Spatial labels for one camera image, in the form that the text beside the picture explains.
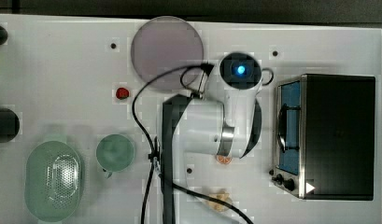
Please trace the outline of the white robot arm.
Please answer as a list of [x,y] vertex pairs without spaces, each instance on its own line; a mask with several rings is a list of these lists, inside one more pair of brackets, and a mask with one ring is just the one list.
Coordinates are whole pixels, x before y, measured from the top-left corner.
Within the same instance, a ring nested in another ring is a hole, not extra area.
[[262,69],[252,56],[232,52],[212,68],[202,93],[163,102],[161,183],[163,224],[230,224],[209,208],[204,193],[188,189],[188,153],[244,158],[257,145]]

